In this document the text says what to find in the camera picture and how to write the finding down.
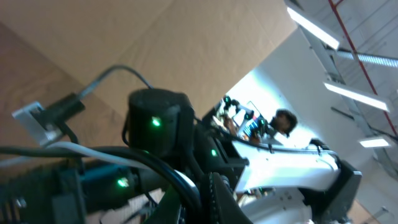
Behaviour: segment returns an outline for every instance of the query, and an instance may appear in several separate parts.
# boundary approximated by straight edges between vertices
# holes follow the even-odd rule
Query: ceiling
[[[298,3],[305,12],[336,34],[344,36],[328,1],[298,0]],[[337,10],[358,52],[398,58],[398,45],[396,44],[398,38],[398,1],[342,1]],[[346,40],[341,47],[351,50]],[[335,62],[347,85],[373,93],[357,62],[341,58],[335,58]],[[390,99],[394,107],[398,108],[397,68],[369,63],[364,63],[364,65],[378,95]],[[345,105],[341,100],[337,101],[334,106],[345,110]],[[359,107],[371,126],[393,134],[381,110],[364,104],[359,104]],[[396,128],[398,125],[398,110],[392,111],[389,116]]]

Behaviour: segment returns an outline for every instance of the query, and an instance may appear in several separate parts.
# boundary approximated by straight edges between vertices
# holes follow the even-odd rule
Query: person
[[[273,127],[276,131],[281,134],[289,137],[289,134],[293,131],[293,129],[297,125],[297,117],[292,112],[286,109],[279,109],[276,111],[275,116],[272,118],[272,121],[269,123],[271,127]],[[237,135],[237,130],[234,125],[234,121],[231,118],[224,119],[224,126],[228,129],[229,133],[232,135]],[[260,143],[259,136],[255,134],[250,137],[250,141],[252,143]]]

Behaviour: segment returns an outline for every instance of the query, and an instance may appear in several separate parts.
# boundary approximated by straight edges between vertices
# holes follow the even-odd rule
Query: fluorescent light
[[[341,85],[335,82],[323,82],[326,88],[330,91],[334,91],[335,93],[341,94],[343,96],[347,96],[353,100],[360,101],[362,103],[366,103],[367,105],[373,106],[375,108],[382,109],[384,111],[391,112],[393,107],[391,106],[391,102],[387,99],[384,99],[377,95],[372,95],[363,91],[355,90],[346,85]]]
[[[313,35],[318,37],[333,49],[338,49],[338,46],[340,45],[338,35],[327,29],[320,22],[306,14],[289,0],[286,0],[285,2],[287,5],[287,12],[294,21],[306,28],[306,30],[310,31]]]
[[[373,138],[362,139],[359,140],[359,143],[363,147],[392,147],[396,145],[388,136],[376,136]]]
[[[328,53],[331,55],[337,55],[341,58],[354,60],[354,56],[350,51],[347,50],[328,50]],[[387,67],[398,68],[398,59],[396,58],[388,58],[379,55],[369,55],[369,54],[361,54],[358,53],[358,59],[361,62],[365,63],[373,63],[376,65],[383,65]]]

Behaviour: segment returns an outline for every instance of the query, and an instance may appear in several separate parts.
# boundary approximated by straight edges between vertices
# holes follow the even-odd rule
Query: wire
[[[27,162],[30,161],[32,158],[27,157],[27,156],[18,156],[15,158],[11,158],[11,159],[4,159],[0,161],[0,168],[6,168],[9,166],[14,166],[16,164],[20,164],[23,162]]]
[[[106,161],[106,162],[112,162],[115,164],[119,164],[119,165],[123,165],[123,166],[130,166],[130,167],[136,167],[136,168],[141,168],[141,169],[150,169],[149,167],[145,166],[144,164],[137,162],[137,161],[132,161],[130,159],[125,159],[122,157],[118,157],[118,156],[113,156],[110,154],[106,154],[103,152],[98,152],[92,149],[89,149],[87,147],[81,146],[79,144],[75,144],[72,142],[56,142],[53,143],[49,146],[47,146],[47,149],[51,149],[54,147],[62,147],[65,149],[69,149],[72,150],[74,152],[89,156],[89,157],[94,157],[97,159],[100,159],[102,161]]]
[[[62,133],[66,134],[70,142],[73,142],[75,144],[79,144],[79,139],[77,138],[76,134],[69,128],[67,124],[64,122],[57,124],[57,127],[62,131]]]
[[[152,198],[152,196],[150,196],[149,192],[145,191],[144,195],[148,198],[148,200],[155,206],[157,206],[157,202],[154,200],[154,198]]]
[[[206,125],[206,124],[205,124],[201,119],[199,119],[199,118],[195,118],[195,120],[196,120],[198,123],[202,124],[204,127],[208,128],[208,129],[213,129],[213,130],[215,130],[216,132],[219,132],[219,133],[223,134],[224,136],[227,136],[228,138],[230,138],[230,139],[232,139],[232,140],[234,140],[234,141],[237,141],[237,142],[246,144],[246,145],[248,145],[248,146],[252,146],[252,147],[259,148],[259,149],[267,150],[267,151],[270,151],[270,150],[271,150],[268,146],[263,146],[263,145],[260,145],[260,144],[251,143],[251,142],[246,141],[246,140],[243,140],[243,139],[241,139],[241,138],[239,138],[239,137],[237,137],[237,136],[233,136],[232,134],[227,133],[226,131],[224,131],[224,130],[222,130],[222,129],[220,129],[220,128],[216,128],[216,127],[213,127],[213,126],[210,126],[210,125]],[[272,148],[272,150],[273,150],[274,152],[301,153],[301,154],[318,154],[318,153],[319,153],[317,150],[313,150],[313,149],[298,150],[298,149]],[[329,154],[329,155],[335,157],[337,163],[340,164],[340,158],[339,158],[337,152],[331,151],[331,150],[322,150],[321,152],[327,153],[327,154]]]
[[[105,217],[105,215],[107,215],[108,214],[108,212],[103,212],[102,214],[101,214],[101,216],[99,216],[99,219],[98,219],[98,221],[99,221],[99,224],[103,224],[103,222],[102,222],[102,219]]]
[[[138,215],[145,215],[150,212],[153,212],[154,208],[151,208],[149,205],[149,202],[147,202],[141,209],[138,211],[134,212],[131,214],[129,217],[127,217],[121,224],[127,224],[129,223],[133,218],[136,218]]]
[[[124,121],[123,130],[122,130],[122,140],[127,146],[130,145],[129,141],[126,138],[128,117],[129,117],[129,112],[127,112],[126,120]]]
[[[13,146],[1,146],[0,154],[17,154],[20,156],[30,157],[85,157],[87,155],[79,154],[75,151],[66,151],[64,147],[51,147],[45,149],[32,149],[28,147],[13,147]],[[126,158],[137,160],[143,163],[145,166],[151,168],[153,171],[161,175],[164,179],[168,180],[172,187],[181,196],[181,199],[185,202],[187,207],[191,208],[192,212],[200,212],[201,202],[198,196],[198,192],[192,188],[192,183],[189,183],[185,179],[189,179],[187,176],[173,170],[165,162],[159,158],[141,151],[139,149],[130,150],[128,147],[122,146],[106,146],[106,147],[95,147],[98,152],[107,152],[113,156],[123,156]]]
[[[106,77],[115,72],[116,70],[126,70],[134,74],[137,78],[139,78],[148,88],[154,88],[152,85],[148,83],[148,81],[133,68],[130,68],[126,65],[113,65],[107,70],[103,71],[95,80],[93,80],[90,84],[88,84],[81,92],[77,94],[79,99],[84,98],[86,95],[90,94]]]

